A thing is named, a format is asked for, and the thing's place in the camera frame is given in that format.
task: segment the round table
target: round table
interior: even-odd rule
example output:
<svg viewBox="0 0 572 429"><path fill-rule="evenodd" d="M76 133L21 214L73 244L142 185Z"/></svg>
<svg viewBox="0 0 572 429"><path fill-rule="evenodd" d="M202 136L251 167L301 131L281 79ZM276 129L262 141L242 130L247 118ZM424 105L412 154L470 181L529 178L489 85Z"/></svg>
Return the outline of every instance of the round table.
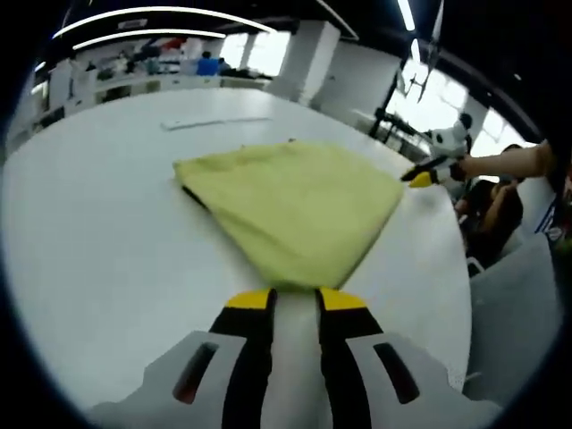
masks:
<svg viewBox="0 0 572 429"><path fill-rule="evenodd" d="M269 120L161 127L237 111ZM343 145L395 177L410 166L341 122L255 89L229 88L99 105L57 122L8 159L2 219L10 291L39 357L79 408L123 399L140 386L148 364L191 331L207 331L227 299L264 287L210 215L181 191L172 162L290 138ZM470 293L444 189L406 189L344 290L366 301L384 331L401 333L441 361L460 390ZM284 302L276 309L268 388L277 397L292 368L307 375L311 364L319 377L319 348L304 349L300 337L315 337L307 328L315 324L314 305L296 297ZM290 312L297 316L288 319ZM292 344L312 356L293 357ZM307 404L300 397L317 397L320 389L292 393L291 405ZM289 400L282 395L284 412Z"/></svg>

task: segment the yellow towel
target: yellow towel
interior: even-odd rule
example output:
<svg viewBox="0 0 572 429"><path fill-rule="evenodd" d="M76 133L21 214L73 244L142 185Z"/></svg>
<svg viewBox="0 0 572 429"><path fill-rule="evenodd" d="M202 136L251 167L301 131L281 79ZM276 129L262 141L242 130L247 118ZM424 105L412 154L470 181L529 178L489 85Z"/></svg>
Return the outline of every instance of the yellow towel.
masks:
<svg viewBox="0 0 572 429"><path fill-rule="evenodd" d="M249 146L173 168L271 288L339 288L403 194L366 158L327 143Z"/></svg>

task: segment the white table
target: white table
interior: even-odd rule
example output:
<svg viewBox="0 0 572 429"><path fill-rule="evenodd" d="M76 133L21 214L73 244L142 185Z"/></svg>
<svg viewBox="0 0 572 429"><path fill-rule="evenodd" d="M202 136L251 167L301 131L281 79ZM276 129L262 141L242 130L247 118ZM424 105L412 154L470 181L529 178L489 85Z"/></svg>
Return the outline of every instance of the white table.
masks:
<svg viewBox="0 0 572 429"><path fill-rule="evenodd" d="M165 120L237 109L272 120L171 132L160 127ZM189 332L208 330L225 300L264 287L211 217L181 191L172 162L289 138L338 142L396 177L410 166L379 142L305 107L227 88L99 105L52 125L9 158L2 219L11 291L46 367L80 408L121 400L139 387L149 363ZM470 294L444 189L406 190L345 291L365 299L386 332L426 348L461 388ZM308 395L319 400L324 392L319 348L302 338L305 332L315 338L308 329L314 305L298 299L279 300L267 398L276 395L284 413L292 406L303 416L301 408L315 410ZM292 311L296 317L288 319ZM315 354L294 357L294 349ZM305 380L293 382L292 374L300 373ZM288 382L301 388L312 377L313 388L290 396L276 390Z"/></svg>

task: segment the ceiling light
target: ceiling light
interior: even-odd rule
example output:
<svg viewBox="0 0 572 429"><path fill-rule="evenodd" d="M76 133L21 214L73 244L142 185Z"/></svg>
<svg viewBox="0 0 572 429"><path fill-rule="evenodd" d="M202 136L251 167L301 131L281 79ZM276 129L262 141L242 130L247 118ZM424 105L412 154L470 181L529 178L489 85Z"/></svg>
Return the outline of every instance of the ceiling light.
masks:
<svg viewBox="0 0 572 429"><path fill-rule="evenodd" d="M349 34L351 34L351 36L355 39L355 40L359 40L359 36L358 34L349 26L349 24L347 22L345 22L339 14L336 13L336 11L334 11L330 5L328 5L324 0L316 0L326 11L328 11L336 20L338 20L338 22L343 26L344 29L346 29Z"/></svg>
<svg viewBox="0 0 572 429"><path fill-rule="evenodd" d="M42 62L42 63L40 63L40 64L38 64L38 65L36 66L36 68L34 69L34 72L37 73L37 72L39 72L40 70L42 70L44 67L46 67L46 62L45 62L45 61Z"/></svg>
<svg viewBox="0 0 572 429"><path fill-rule="evenodd" d="M413 43L411 43L411 56L416 62L421 63L421 55L419 54L419 43L417 42L416 38L414 38Z"/></svg>
<svg viewBox="0 0 572 429"><path fill-rule="evenodd" d="M409 31L415 29L415 23L413 22L413 15L411 14L411 8L409 7L408 0L397 0L400 6L401 16L403 17L403 22L405 22L405 28Z"/></svg>
<svg viewBox="0 0 572 429"><path fill-rule="evenodd" d="M191 36L207 36L210 38L225 38L222 33L213 33L211 31L199 31L196 29L137 29L135 31L125 31L123 33L110 34L109 36L103 36L101 38L92 38L87 42L79 43L74 45L73 49L78 50L83 47L94 45L99 42L105 42L106 40L113 40L114 38L127 38L129 36L144 36L146 34L189 34Z"/></svg>
<svg viewBox="0 0 572 429"><path fill-rule="evenodd" d="M63 33L67 33L72 29L77 29L78 27L89 24L93 21L103 20L105 18L111 18L112 16L126 15L128 13L147 13L147 12L176 12L176 13L197 13L199 15L208 15L215 18L222 18L229 21L240 22L244 25L249 25L250 27L255 27L263 31L268 31L269 33L275 33L276 30L272 29L264 24L260 24L255 21L245 20L239 16L229 15L228 13L208 11L207 9L198 9L195 7L179 7L179 6L146 6L146 7L131 7L130 9L120 9L119 11L111 11L106 13L100 13L99 15L90 16L85 20L74 22L66 27L63 27L58 32L54 34L52 38L57 38L62 36Z"/></svg>

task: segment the gray chair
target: gray chair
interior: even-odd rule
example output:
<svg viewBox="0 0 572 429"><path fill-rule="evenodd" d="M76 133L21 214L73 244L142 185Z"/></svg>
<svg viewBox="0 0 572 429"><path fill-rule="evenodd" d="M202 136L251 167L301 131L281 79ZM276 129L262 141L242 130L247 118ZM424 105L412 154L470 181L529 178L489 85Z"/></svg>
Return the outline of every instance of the gray chair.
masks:
<svg viewBox="0 0 572 429"><path fill-rule="evenodd" d="M471 400L506 407L534 376L562 324L551 252L543 234L471 279Z"/></svg>

